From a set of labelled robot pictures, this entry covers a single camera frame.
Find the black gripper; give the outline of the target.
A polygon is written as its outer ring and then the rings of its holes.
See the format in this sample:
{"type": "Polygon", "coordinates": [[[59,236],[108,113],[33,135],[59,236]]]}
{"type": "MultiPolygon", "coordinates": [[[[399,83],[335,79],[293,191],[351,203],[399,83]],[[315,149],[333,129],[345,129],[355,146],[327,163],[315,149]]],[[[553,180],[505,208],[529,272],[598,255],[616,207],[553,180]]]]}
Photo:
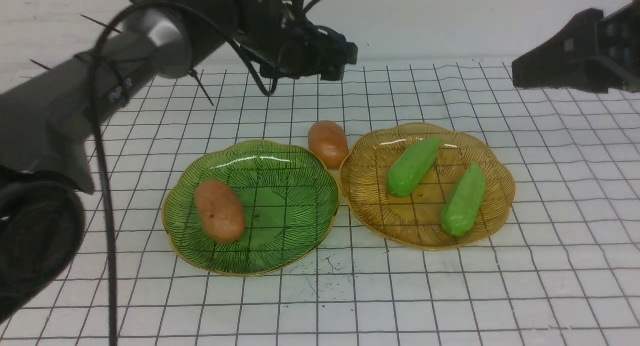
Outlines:
{"type": "Polygon", "coordinates": [[[270,79],[320,75],[323,81],[340,81],[359,53],[343,34],[313,24],[302,8],[282,1],[246,13],[240,45],[259,64],[260,76],[270,79]]]}

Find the second gripper black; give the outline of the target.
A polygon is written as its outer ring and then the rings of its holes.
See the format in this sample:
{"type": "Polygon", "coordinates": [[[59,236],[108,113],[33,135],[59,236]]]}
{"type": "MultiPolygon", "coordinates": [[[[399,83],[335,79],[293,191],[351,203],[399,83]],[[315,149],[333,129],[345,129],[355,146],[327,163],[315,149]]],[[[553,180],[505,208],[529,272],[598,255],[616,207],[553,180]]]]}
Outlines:
{"type": "Polygon", "coordinates": [[[638,93],[639,0],[605,17],[595,8],[576,13],[555,36],[512,61],[511,69],[517,88],[638,93]]]}

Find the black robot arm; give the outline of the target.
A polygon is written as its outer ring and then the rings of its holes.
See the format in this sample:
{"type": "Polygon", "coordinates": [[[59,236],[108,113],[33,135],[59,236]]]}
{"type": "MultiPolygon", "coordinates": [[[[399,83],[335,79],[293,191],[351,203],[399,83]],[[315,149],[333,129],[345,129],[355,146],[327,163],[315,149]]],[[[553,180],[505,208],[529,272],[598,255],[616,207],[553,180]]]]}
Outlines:
{"type": "MultiPolygon", "coordinates": [[[[281,78],[320,75],[341,81],[358,47],[307,13],[322,0],[130,0],[104,25],[92,49],[75,54],[1,94],[1,321],[41,293],[78,254],[84,234],[77,191],[93,194],[84,142],[94,136],[106,222],[109,338],[118,337],[115,221],[102,125],[155,76],[176,79],[228,43],[266,97],[281,78]]],[[[570,88],[592,94],[639,92],[639,0],[608,16],[576,13],[558,33],[512,64],[520,88],[570,88]]],[[[283,220],[284,236],[266,248],[297,261],[304,235],[329,233],[338,213],[338,184],[304,216],[283,220]]]]}

